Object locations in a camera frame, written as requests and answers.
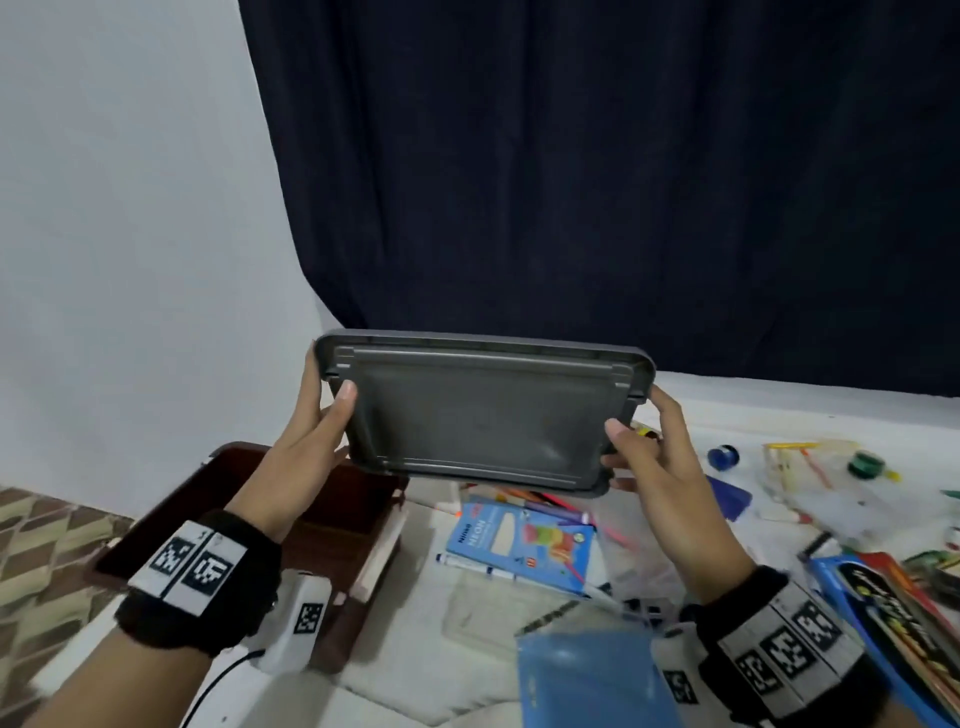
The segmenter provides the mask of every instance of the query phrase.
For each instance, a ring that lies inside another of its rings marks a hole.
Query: person's left hand
[[[347,448],[336,448],[353,414],[356,385],[345,381],[325,410],[320,408],[320,393],[320,371],[311,344],[290,422],[225,509],[278,543],[348,454]]]

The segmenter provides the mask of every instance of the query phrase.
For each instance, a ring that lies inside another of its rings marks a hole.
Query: curtain
[[[960,395],[960,6],[240,0],[351,328]]]

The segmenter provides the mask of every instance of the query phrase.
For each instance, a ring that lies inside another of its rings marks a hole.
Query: black wristband
[[[700,676],[739,722],[799,728],[843,715],[866,728],[890,689],[841,624],[785,574],[760,567],[700,611],[697,635],[708,652]]]
[[[147,646],[216,657],[254,634],[272,608],[280,554],[243,519],[211,511],[185,523],[134,575],[117,623]]]

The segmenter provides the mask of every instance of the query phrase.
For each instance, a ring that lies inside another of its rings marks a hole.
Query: tiled floor
[[[110,601],[84,583],[86,562],[130,520],[0,489],[0,728],[38,705],[31,678]]]

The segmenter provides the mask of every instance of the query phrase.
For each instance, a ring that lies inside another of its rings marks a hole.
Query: storage box
[[[86,580],[115,591],[126,590],[127,580],[184,521],[227,505],[268,449],[253,443],[229,443],[215,450],[116,546],[105,548],[90,562]],[[363,569],[390,511],[402,504],[406,487],[405,477],[364,473],[347,462],[330,473],[317,499],[284,540],[285,569],[326,576],[333,587],[334,597],[317,635],[310,667],[335,673],[347,663],[379,583],[366,603],[347,592]],[[380,575],[381,582],[397,550],[399,543]],[[337,595],[346,597],[340,605],[336,604]]]

